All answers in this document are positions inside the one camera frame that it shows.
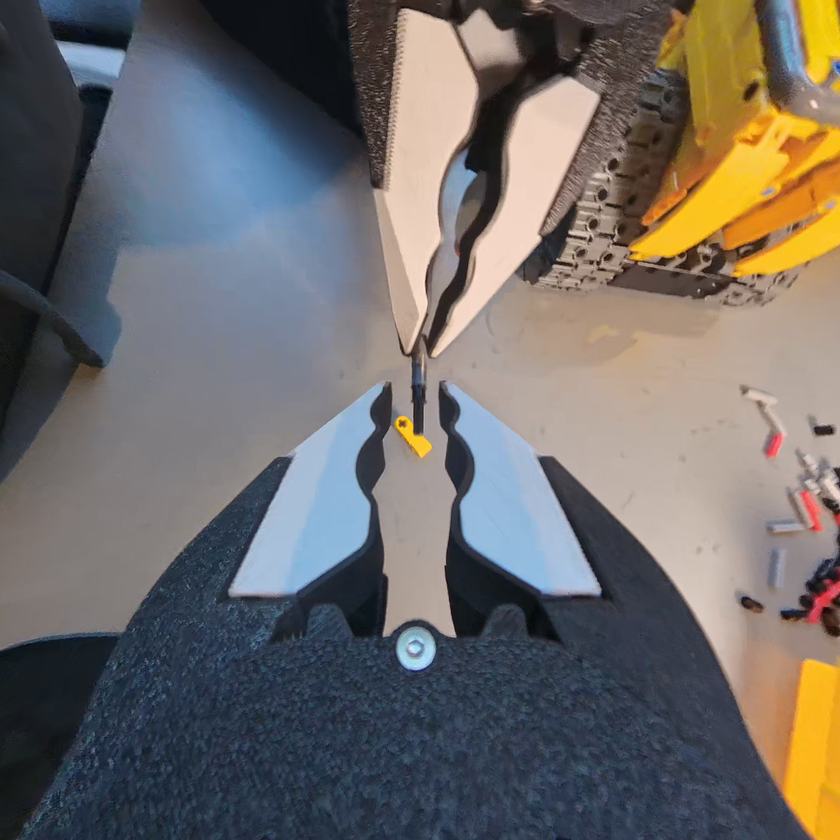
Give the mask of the yellow short beam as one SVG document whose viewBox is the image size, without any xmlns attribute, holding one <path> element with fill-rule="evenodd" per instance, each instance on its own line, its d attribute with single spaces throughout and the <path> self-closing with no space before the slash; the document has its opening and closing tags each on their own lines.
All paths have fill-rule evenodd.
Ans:
<svg viewBox="0 0 840 840">
<path fill-rule="evenodd" d="M 433 447 L 431 443 L 423 434 L 419 434 L 416 431 L 413 421 L 408 416 L 398 416 L 393 426 L 401 439 L 417 457 L 422 459 L 432 451 Z"/>
</svg>

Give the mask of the grey toy track belt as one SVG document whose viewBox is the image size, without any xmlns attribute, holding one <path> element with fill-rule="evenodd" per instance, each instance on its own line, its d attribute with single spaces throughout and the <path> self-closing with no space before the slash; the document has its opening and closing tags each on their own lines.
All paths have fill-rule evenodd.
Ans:
<svg viewBox="0 0 840 840">
<path fill-rule="evenodd" d="M 591 174 L 578 202 L 521 267 L 533 287 L 591 291 L 627 267 L 675 155 L 690 108 L 687 80 L 657 69 L 643 85 L 633 124 Z"/>
<path fill-rule="evenodd" d="M 766 306 L 791 289 L 804 268 L 796 266 L 767 275 L 750 275 L 739 278 L 724 277 L 719 290 L 706 298 L 706 302 L 724 308 L 760 308 Z"/>
</svg>

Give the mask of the yellow building-block toy vehicle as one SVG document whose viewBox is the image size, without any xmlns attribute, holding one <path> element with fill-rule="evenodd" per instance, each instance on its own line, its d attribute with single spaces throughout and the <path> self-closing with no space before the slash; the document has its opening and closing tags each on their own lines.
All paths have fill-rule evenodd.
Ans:
<svg viewBox="0 0 840 840">
<path fill-rule="evenodd" d="M 697 1 L 672 13 L 657 68 L 687 82 L 675 155 L 629 246 L 636 262 L 707 239 L 736 278 L 779 274 L 839 244 L 836 1 Z"/>
</svg>

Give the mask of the small black axle pin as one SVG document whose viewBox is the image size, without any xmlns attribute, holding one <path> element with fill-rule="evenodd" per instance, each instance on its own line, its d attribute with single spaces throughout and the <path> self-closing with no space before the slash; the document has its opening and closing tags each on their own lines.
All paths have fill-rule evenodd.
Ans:
<svg viewBox="0 0 840 840">
<path fill-rule="evenodd" d="M 417 436 L 423 436 L 427 402 L 427 353 L 422 343 L 416 346 L 411 355 L 411 392 L 413 432 Z"/>
</svg>

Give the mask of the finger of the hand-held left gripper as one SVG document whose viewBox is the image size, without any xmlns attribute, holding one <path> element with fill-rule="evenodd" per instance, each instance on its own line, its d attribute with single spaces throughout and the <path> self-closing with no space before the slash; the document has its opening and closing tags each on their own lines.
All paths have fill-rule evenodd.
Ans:
<svg viewBox="0 0 840 840">
<path fill-rule="evenodd" d="M 414 9 L 398 13 L 385 169 L 373 195 L 405 355 L 415 350 L 429 316 L 428 278 L 444 237 L 441 195 L 475 129 L 479 67 L 466 27 Z"/>
<path fill-rule="evenodd" d="M 465 285 L 433 326 L 438 358 L 538 246 L 543 225 L 597 109 L 600 95 L 572 77 L 532 90 L 514 109 L 501 145 L 498 199 L 470 244 Z"/>
</svg>

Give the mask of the grey desk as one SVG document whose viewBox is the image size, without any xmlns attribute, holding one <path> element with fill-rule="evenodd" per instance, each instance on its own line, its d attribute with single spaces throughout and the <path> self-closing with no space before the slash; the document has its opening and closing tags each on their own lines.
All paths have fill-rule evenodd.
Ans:
<svg viewBox="0 0 840 840">
<path fill-rule="evenodd" d="M 196 2 L 146 2 L 50 289 L 109 359 L 38 332 L 2 436 L 2 646 L 117 632 L 174 557 L 275 457 L 374 384 L 410 413 L 363 145 Z M 555 457 L 688 601 L 778 783 L 803 659 L 785 623 L 836 531 L 774 539 L 794 450 L 838 465 L 838 252 L 756 309 L 512 279 L 429 365 L 433 452 L 394 430 L 374 489 L 385 631 L 453 633 L 454 488 L 438 383 Z M 787 439 L 740 385 L 775 395 Z"/>
</svg>

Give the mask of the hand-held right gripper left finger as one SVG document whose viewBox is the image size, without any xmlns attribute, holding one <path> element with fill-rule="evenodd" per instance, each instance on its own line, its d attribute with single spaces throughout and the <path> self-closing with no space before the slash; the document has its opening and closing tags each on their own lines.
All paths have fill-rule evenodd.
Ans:
<svg viewBox="0 0 840 840">
<path fill-rule="evenodd" d="M 392 384 L 380 382 L 283 459 L 285 471 L 227 587 L 231 599 L 290 603 L 287 629 L 335 605 L 355 636 L 383 634 L 384 545 L 374 488 Z"/>
</svg>

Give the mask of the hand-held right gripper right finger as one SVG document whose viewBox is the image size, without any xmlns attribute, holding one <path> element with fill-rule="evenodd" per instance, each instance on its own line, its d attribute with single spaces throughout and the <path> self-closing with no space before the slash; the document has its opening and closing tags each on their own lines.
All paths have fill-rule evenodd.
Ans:
<svg viewBox="0 0 840 840">
<path fill-rule="evenodd" d="M 451 381 L 438 411 L 455 491 L 444 574 L 456 636 L 481 635 L 496 609 L 514 606 L 529 635 L 556 638 L 549 606 L 600 603 L 603 585 L 543 457 Z"/>
</svg>

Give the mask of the yellow plastic storage bin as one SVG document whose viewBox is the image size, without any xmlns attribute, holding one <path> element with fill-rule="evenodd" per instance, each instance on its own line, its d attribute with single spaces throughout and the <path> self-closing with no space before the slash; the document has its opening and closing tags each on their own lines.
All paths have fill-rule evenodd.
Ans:
<svg viewBox="0 0 840 840">
<path fill-rule="evenodd" d="M 783 796 L 812 838 L 839 838 L 837 665 L 801 664 Z"/>
</svg>

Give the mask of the pile of small building pieces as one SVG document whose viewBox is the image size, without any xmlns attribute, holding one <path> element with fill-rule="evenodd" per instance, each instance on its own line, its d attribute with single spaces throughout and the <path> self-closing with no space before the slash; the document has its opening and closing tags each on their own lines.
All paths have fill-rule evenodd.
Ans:
<svg viewBox="0 0 840 840">
<path fill-rule="evenodd" d="M 776 460 L 788 436 L 778 414 L 778 398 L 750 385 L 740 385 L 739 391 L 756 407 L 767 426 L 763 456 L 767 460 Z M 826 458 L 815 458 L 801 448 L 794 450 L 794 460 L 798 468 L 796 482 L 784 492 L 791 514 L 788 518 L 767 521 L 764 530 L 771 537 L 788 539 L 800 534 L 827 532 L 829 524 L 838 529 L 838 467 Z M 786 623 L 819 626 L 825 635 L 839 638 L 839 549 L 817 564 L 805 579 L 796 605 L 781 609 L 780 619 Z"/>
</svg>

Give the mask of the black quilted pad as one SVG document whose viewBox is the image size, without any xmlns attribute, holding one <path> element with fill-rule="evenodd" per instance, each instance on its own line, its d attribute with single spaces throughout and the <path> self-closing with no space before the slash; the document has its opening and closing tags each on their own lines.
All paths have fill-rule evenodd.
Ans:
<svg viewBox="0 0 840 840">
<path fill-rule="evenodd" d="M 47 637 L 1 652 L 1 838 L 17 838 L 73 743 L 120 634 Z"/>
</svg>

